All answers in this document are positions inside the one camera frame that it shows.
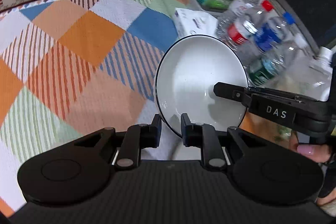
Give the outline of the person's right hand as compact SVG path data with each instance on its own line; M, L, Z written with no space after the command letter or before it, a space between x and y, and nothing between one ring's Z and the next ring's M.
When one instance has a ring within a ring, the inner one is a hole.
M289 149L317 163L326 162L331 157L331 149L325 144L299 144L296 131L291 131ZM335 189L333 189L326 197L317 198L316 204L328 215L335 217Z

